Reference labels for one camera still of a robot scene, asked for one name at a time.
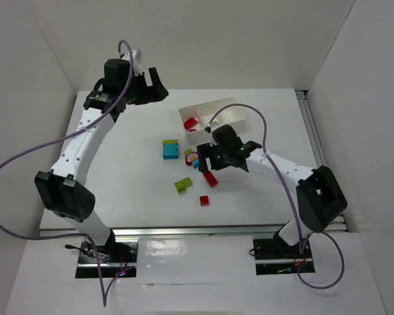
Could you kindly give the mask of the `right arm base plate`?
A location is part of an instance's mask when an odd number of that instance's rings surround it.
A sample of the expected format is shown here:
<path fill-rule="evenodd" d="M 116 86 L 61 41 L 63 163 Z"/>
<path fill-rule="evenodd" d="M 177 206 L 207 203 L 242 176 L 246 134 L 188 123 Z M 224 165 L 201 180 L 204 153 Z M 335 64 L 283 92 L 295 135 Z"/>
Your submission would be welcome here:
<path fill-rule="evenodd" d="M 309 242 L 304 245 L 301 254 L 298 244 L 289 246 L 273 238 L 258 238 L 253 239 L 253 247 L 248 253 L 255 259 L 257 276 L 296 274 L 300 266 L 301 273 L 315 273 Z"/>

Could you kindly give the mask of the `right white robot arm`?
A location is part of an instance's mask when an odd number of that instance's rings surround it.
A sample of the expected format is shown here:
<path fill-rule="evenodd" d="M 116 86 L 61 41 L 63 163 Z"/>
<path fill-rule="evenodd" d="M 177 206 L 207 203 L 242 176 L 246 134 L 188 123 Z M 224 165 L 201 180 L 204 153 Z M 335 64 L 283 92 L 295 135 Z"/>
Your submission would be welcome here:
<path fill-rule="evenodd" d="M 312 233 L 323 232 L 347 208 L 347 200 L 332 170 L 299 165 L 264 151 L 254 141 L 242 142 L 230 125 L 211 133 L 211 141 L 197 146 L 199 172 L 227 167 L 261 175 L 276 182 L 291 197 L 293 218 L 275 235 L 288 246 L 301 243 Z"/>

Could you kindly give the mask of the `green long lego brick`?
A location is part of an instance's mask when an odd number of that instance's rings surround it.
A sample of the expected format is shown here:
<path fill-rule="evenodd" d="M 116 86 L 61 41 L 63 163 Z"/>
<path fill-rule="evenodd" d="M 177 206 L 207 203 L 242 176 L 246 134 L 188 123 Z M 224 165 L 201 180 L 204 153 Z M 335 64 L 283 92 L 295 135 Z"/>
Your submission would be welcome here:
<path fill-rule="evenodd" d="M 163 140 L 163 145 L 164 146 L 165 145 L 171 145 L 171 144 L 178 145 L 178 140 L 177 139 L 165 139 L 165 140 Z"/>

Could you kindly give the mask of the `small blue lego brick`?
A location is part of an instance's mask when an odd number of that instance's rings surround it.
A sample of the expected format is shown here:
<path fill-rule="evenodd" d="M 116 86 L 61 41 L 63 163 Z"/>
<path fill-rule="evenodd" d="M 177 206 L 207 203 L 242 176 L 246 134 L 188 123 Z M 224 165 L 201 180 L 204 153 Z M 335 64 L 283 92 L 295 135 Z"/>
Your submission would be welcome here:
<path fill-rule="evenodd" d="M 199 167 L 199 164 L 200 164 L 199 160 L 196 159 L 196 160 L 194 160 L 194 161 L 192 162 L 192 167 L 193 167 L 194 169 L 197 169 L 197 168 Z"/>

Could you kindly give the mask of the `small red lego brick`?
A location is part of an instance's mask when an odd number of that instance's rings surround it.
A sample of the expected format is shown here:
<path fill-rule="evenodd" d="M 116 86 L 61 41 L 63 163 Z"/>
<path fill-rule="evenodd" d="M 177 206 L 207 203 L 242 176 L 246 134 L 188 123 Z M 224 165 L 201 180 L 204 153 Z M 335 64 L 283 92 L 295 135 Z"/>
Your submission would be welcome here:
<path fill-rule="evenodd" d="M 200 205 L 202 207 L 208 206 L 210 204 L 208 196 L 200 196 Z"/>

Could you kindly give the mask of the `red top lego brick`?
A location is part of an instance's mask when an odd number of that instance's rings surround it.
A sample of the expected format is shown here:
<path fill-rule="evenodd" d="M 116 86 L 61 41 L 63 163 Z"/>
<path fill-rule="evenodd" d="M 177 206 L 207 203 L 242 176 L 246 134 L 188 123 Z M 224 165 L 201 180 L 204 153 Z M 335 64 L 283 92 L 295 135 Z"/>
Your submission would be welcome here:
<path fill-rule="evenodd" d="M 194 117 L 191 117 L 183 123 L 183 127 L 185 128 L 185 130 L 190 130 L 195 126 L 197 126 L 197 124 L 198 124 L 198 120 Z"/>

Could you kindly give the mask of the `green square lego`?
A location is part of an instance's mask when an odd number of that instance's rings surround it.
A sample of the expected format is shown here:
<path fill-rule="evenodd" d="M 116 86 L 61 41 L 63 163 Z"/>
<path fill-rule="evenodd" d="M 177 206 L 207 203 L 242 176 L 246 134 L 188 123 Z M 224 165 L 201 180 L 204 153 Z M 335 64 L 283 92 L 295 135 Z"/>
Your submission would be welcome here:
<path fill-rule="evenodd" d="M 183 181 L 175 182 L 174 185 L 178 194 L 182 194 L 186 192 L 186 186 L 184 185 Z"/>
<path fill-rule="evenodd" d="M 185 188 L 189 188 L 189 187 L 191 187 L 193 185 L 190 177 L 184 178 L 181 182 L 183 183 L 183 186 Z"/>

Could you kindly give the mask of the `red flower oval lego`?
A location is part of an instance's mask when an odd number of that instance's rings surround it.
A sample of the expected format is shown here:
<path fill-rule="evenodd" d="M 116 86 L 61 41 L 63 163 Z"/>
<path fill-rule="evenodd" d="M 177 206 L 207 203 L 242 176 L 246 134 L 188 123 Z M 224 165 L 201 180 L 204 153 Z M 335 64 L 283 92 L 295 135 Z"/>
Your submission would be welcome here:
<path fill-rule="evenodd" d="M 198 159 L 198 153 L 196 151 L 191 151 L 185 155 L 185 163 L 187 166 L 191 166 L 194 160 Z"/>

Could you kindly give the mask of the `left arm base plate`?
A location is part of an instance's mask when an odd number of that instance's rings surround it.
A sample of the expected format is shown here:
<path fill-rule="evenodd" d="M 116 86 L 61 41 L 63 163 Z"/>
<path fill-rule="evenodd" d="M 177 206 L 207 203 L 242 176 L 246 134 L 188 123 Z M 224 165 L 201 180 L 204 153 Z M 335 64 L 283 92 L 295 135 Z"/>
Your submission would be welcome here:
<path fill-rule="evenodd" d="M 75 278 L 99 277 L 97 259 L 91 245 L 83 241 L 81 245 L 66 244 L 64 247 L 78 253 Z M 119 273 L 120 278 L 135 278 L 137 276 L 138 247 L 138 240 L 127 240 L 117 242 L 116 248 L 110 256 L 100 253 L 102 277 L 109 279 Z"/>

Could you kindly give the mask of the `long red lego brick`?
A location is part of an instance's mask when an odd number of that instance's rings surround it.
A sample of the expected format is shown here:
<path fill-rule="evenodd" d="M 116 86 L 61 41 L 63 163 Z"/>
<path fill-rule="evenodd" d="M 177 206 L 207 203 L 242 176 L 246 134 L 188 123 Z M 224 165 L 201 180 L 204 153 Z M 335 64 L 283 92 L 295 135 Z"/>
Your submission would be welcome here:
<path fill-rule="evenodd" d="M 203 177 L 210 188 L 214 188 L 215 186 L 218 185 L 217 179 L 214 177 L 214 175 L 211 172 L 204 173 Z"/>

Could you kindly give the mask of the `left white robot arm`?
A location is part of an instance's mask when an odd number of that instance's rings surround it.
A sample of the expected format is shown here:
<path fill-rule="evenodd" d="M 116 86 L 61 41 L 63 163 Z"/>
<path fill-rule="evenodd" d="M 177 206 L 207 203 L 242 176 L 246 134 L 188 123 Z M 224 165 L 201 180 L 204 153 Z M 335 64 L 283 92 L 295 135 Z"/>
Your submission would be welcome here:
<path fill-rule="evenodd" d="M 98 248 L 103 257 L 116 250 L 113 231 L 104 225 L 94 208 L 95 195 L 86 186 L 92 161 L 105 136 L 128 104 L 160 102 L 168 96 L 156 68 L 149 68 L 152 84 L 135 72 L 124 59 L 109 59 L 104 77 L 83 103 L 78 134 L 73 137 L 49 171 L 40 171 L 34 182 L 46 209 L 62 217 L 79 233 L 88 235 L 89 248 Z"/>

